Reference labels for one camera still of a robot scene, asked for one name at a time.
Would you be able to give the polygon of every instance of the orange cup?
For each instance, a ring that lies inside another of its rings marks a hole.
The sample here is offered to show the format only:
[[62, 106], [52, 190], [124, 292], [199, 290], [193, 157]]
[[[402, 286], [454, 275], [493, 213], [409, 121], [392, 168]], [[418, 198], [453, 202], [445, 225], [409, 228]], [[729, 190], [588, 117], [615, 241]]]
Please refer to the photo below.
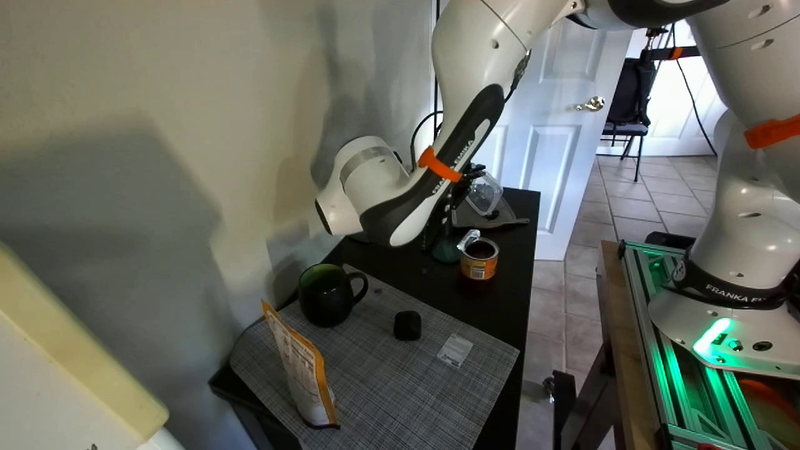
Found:
[[499, 248], [493, 241], [472, 241], [459, 257], [459, 272], [470, 281], [493, 281], [497, 272]]

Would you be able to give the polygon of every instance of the black table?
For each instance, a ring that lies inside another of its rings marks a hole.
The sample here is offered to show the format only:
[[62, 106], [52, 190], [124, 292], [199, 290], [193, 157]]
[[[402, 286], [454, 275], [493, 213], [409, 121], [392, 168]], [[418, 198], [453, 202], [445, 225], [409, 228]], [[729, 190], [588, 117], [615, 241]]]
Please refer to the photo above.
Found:
[[[502, 198], [510, 207], [527, 217], [525, 225], [510, 225], [483, 233], [499, 245], [497, 275], [490, 282], [467, 282], [458, 266], [442, 266], [428, 253], [385, 250], [357, 241], [343, 241], [328, 260], [354, 266], [373, 278], [379, 278], [407, 295], [445, 310], [447, 315], [479, 328], [508, 345], [519, 351], [519, 358], [474, 443], [474, 448], [515, 448], [525, 340], [527, 340], [527, 310], [529, 310], [529, 281], [535, 256], [535, 230], [539, 196], [525, 190], [504, 190]], [[230, 400], [240, 415], [244, 430], [258, 448], [300, 448], [298, 440], [270, 415], [268, 407], [247, 390], [247, 385], [225, 366], [212, 381], [212, 390]]]

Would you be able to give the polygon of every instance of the small cup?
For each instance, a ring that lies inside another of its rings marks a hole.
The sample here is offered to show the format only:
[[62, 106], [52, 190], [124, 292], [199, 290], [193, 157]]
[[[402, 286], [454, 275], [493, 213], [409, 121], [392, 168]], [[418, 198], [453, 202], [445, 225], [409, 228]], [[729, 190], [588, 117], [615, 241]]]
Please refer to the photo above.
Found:
[[465, 245], [459, 257], [459, 272], [470, 281], [493, 281], [497, 272], [499, 248], [488, 241], [472, 241]]
[[335, 328], [345, 322], [353, 306], [367, 292], [367, 275], [345, 272], [339, 266], [313, 266], [300, 275], [298, 295], [300, 310], [307, 322], [317, 328]]

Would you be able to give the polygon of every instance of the mug handle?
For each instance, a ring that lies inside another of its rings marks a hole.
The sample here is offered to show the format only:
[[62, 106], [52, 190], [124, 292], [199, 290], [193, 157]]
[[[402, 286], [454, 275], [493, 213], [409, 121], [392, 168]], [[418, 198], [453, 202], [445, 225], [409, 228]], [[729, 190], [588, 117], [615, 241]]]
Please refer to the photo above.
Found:
[[367, 275], [362, 275], [362, 272], [348, 272], [348, 282], [353, 281], [353, 278], [357, 278], [357, 281], [362, 281], [362, 288], [357, 290], [357, 295], [353, 295], [353, 303], [360, 303], [364, 295], [367, 295]]

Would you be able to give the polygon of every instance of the small object on table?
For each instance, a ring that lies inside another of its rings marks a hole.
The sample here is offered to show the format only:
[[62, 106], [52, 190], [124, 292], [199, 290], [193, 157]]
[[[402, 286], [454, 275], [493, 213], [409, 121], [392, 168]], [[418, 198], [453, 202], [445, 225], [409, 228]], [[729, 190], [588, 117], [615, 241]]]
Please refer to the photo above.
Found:
[[394, 315], [394, 338], [397, 340], [420, 340], [423, 318], [414, 310], [402, 310]]
[[470, 278], [470, 281], [493, 281], [495, 278], [499, 248], [493, 241], [479, 238], [479, 233], [474, 233], [474, 236], [467, 233], [458, 248], [463, 250], [459, 272], [465, 278]]
[[333, 393], [328, 388], [324, 360], [317, 345], [282, 325], [272, 306], [262, 303], [262, 312], [275, 338], [284, 381], [300, 418], [313, 428], [339, 428]]
[[453, 211], [453, 228], [495, 230], [495, 228], [523, 225], [523, 222], [529, 222], [529, 220], [517, 217], [515, 211], [508, 205], [508, 201], [499, 201], [495, 207], [495, 215], [490, 217], [477, 215], [467, 202], [459, 202]]
[[499, 182], [483, 172], [479, 177], [474, 177], [467, 188], [467, 205], [483, 215], [483, 217], [490, 217], [495, 215], [497, 205], [499, 205], [499, 198], [502, 198], [502, 188]]
[[442, 345], [439, 358], [445, 366], [459, 368], [472, 352], [472, 343], [459, 338], [459, 335], [450, 335], [447, 343]]
[[300, 307], [307, 322], [317, 328], [335, 328], [348, 321], [354, 303], [367, 292], [367, 278], [362, 272], [345, 272], [339, 266], [313, 266], [298, 282]]
[[454, 243], [458, 243], [458, 238], [453, 238], [453, 236], [439, 238], [435, 243], [435, 248], [429, 250], [429, 257], [438, 260], [439, 266], [459, 263], [459, 253], [458, 253]]

